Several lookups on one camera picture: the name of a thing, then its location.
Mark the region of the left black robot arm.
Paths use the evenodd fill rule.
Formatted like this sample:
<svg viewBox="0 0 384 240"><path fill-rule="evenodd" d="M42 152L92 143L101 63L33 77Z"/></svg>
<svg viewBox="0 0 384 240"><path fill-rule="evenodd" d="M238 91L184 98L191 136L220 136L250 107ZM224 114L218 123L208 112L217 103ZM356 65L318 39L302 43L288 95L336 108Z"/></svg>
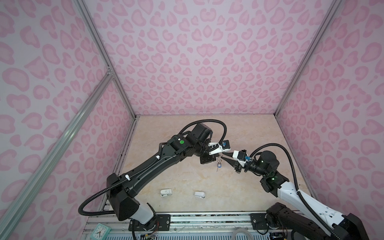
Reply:
<svg viewBox="0 0 384 240"><path fill-rule="evenodd" d="M152 181L171 166L193 155L202 159L211 159L209 152L213 131L197 121L192 131L172 136L167 142L161 143L159 150L151 158L133 170L120 176L113 173L107 177L107 199L119 221L134 219L141 224L152 220L155 212L147 205L141 205L135 196Z"/></svg>

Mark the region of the silver carabiner keyring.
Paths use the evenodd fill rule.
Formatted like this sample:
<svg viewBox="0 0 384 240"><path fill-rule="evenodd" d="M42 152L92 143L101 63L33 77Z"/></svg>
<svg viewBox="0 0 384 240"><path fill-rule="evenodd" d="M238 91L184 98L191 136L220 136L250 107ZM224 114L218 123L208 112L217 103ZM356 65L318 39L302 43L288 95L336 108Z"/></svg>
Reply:
<svg viewBox="0 0 384 240"><path fill-rule="evenodd" d="M221 155L219 155L218 157L217 157L217 172L221 169L219 169L218 168L218 163L221 163L222 164L222 158L221 158Z"/></svg>

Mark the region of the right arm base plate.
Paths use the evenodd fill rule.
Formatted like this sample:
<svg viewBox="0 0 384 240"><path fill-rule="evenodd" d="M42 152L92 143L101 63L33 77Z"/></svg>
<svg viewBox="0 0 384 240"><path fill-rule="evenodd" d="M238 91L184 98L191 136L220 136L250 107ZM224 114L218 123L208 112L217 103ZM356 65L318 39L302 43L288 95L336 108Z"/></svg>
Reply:
<svg viewBox="0 0 384 240"><path fill-rule="evenodd" d="M250 214L253 230L268 231L270 229L266 220L266 215L266 213Z"/></svg>

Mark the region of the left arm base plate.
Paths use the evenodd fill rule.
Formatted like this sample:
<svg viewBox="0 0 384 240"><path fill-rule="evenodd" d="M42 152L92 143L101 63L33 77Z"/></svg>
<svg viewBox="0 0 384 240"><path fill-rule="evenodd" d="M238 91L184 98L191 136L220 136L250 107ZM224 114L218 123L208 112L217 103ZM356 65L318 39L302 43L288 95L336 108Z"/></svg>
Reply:
<svg viewBox="0 0 384 240"><path fill-rule="evenodd" d="M168 231L170 229L171 215L154 215L147 223L142 224L137 220L132 220L129 224L129 231L135 232L153 232Z"/></svg>

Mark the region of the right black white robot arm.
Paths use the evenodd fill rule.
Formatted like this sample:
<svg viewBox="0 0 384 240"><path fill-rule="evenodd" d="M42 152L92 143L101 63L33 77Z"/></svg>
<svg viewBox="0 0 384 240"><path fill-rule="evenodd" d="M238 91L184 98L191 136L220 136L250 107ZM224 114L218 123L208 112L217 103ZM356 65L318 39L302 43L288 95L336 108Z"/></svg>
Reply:
<svg viewBox="0 0 384 240"><path fill-rule="evenodd" d="M270 227L277 224L291 229L309 240L367 240L362 220L354 214L344 215L307 195L297 185L278 172L279 161L271 151L257 153L252 159L244 152L223 153L223 159L238 172L252 172L261 176L265 192L289 203L299 214L286 205L276 203L267 209Z"/></svg>

